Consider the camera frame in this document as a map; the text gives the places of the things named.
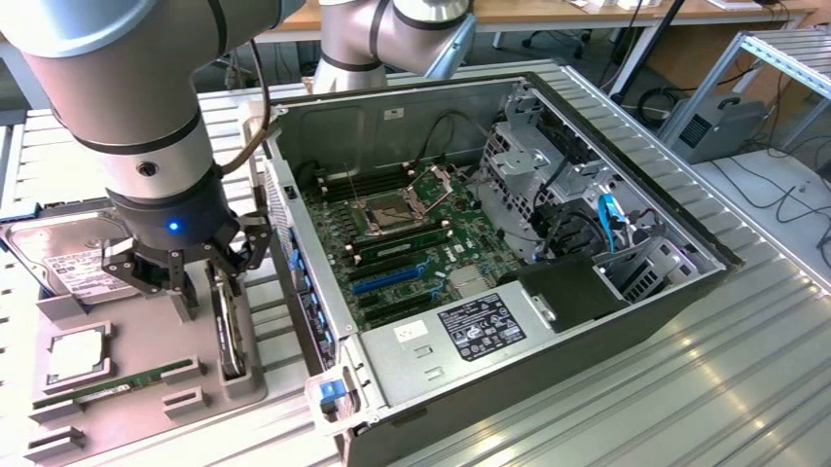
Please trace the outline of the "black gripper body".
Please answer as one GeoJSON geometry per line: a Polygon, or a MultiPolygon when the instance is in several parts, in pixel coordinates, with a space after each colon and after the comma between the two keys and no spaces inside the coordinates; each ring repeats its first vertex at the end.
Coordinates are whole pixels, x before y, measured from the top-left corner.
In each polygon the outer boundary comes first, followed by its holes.
{"type": "Polygon", "coordinates": [[[217,167],[210,167],[184,192],[165,198],[130,198],[112,190],[106,193],[134,238],[136,254],[152,264],[164,266],[173,251],[184,262],[193,262],[185,251],[204,253],[206,243],[225,249],[238,233],[217,167]]]}

